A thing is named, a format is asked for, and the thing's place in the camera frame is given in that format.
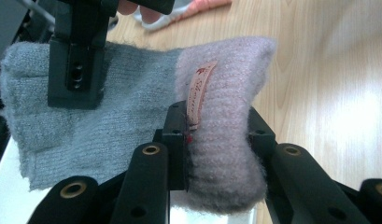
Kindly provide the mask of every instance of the pink label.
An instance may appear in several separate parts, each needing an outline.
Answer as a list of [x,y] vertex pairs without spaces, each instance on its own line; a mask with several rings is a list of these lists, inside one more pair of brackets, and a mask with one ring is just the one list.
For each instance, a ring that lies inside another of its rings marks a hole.
[[205,89],[217,63],[217,61],[205,63],[193,75],[190,95],[187,101],[187,116],[190,130],[196,130],[200,123],[200,111],[205,97]]

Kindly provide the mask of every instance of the sock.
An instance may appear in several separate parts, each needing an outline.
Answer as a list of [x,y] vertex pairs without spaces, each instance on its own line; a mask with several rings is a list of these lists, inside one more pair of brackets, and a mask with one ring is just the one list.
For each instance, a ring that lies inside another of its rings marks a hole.
[[148,24],[142,21],[139,8],[134,13],[134,18],[141,22],[142,26],[149,31],[162,29],[174,21],[193,16],[201,11],[206,11],[211,8],[221,7],[231,4],[232,0],[176,0],[173,11],[170,15],[162,15],[157,21]]
[[44,189],[72,175],[102,183],[122,173],[133,150],[163,127],[168,106],[187,99],[198,66],[217,61],[190,144],[190,189],[176,192],[177,204],[214,213],[248,209],[266,190],[246,140],[248,110],[274,51],[264,37],[165,52],[107,43],[104,98],[95,110],[78,110],[47,105],[49,45],[15,44],[1,62],[0,90],[21,174],[30,189]]

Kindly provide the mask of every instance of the cloth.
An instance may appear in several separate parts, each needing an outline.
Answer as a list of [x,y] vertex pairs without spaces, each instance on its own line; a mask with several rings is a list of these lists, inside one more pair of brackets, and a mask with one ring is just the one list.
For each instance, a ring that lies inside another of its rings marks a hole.
[[173,11],[169,15],[162,15],[154,23],[145,23],[142,21],[142,16],[139,8],[134,13],[136,21],[141,22],[141,25],[149,31],[156,31],[168,26],[174,21],[193,16],[199,12],[206,11],[215,7],[222,7],[232,3],[232,0],[176,0],[173,6]]
[[11,46],[0,90],[21,174],[30,189],[44,189],[72,175],[102,183],[125,171],[133,150],[163,127],[168,106],[187,99],[198,66],[217,61],[189,145],[189,191],[177,194],[177,204],[221,214],[249,209],[266,184],[247,142],[248,110],[275,45],[240,37],[160,52],[107,43],[105,94],[95,110],[48,107],[49,45]]

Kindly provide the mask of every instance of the wooden table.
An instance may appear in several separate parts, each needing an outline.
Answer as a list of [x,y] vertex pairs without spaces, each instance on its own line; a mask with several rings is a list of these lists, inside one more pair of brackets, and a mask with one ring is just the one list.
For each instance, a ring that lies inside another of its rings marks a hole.
[[153,33],[120,17],[108,39],[165,50],[242,35],[278,43],[253,102],[277,142],[354,189],[382,178],[382,0],[233,0]]

